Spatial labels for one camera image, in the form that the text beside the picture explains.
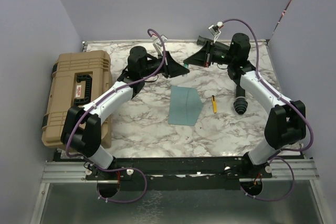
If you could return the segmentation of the teal envelope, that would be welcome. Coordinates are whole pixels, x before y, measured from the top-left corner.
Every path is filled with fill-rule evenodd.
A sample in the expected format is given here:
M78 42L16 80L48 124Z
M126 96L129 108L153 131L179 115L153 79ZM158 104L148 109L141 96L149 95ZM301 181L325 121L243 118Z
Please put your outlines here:
M202 111L203 103L195 88L171 88L168 124L194 126Z

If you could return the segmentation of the green white glue stick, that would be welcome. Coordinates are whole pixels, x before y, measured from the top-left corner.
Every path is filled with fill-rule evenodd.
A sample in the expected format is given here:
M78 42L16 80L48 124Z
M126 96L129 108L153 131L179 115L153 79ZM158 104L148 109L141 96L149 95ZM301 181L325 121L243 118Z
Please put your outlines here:
M184 64L184 68L186 68L186 69L188 70L188 72L187 72L186 74L184 74L184 75L183 75L183 77L187 77L187 75L188 75L188 74L189 74L189 72L190 72L190 71L189 71L189 67L188 67L188 64L187 64L187 63L185 63L185 64Z

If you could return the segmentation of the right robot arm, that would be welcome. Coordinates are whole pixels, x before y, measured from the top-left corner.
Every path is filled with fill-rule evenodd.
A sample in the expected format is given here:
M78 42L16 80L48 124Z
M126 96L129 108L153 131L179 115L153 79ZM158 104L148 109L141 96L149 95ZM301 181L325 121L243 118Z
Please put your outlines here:
M237 86L237 91L249 92L268 113L264 140L243 156L241 171L246 177L254 177L265 164L285 146L306 137L304 122L306 108L301 101L283 96L266 81L249 61L249 37L236 33L230 45L213 42L204 37L197 39L202 48L184 60L185 64L209 67L211 64L226 65L228 75Z

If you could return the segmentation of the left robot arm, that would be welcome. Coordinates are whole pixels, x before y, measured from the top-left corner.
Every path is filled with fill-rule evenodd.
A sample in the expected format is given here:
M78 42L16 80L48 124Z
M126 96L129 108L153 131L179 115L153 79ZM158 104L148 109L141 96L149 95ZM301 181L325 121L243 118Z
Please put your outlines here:
M146 78L161 74L174 78L189 70L177 63L168 51L156 58L142 46L130 49L128 64L114 85L100 97L83 106L72 106L61 134L66 149L72 148L92 163L104 179L115 175L114 157L102 146L101 126L122 104L133 99L144 87Z

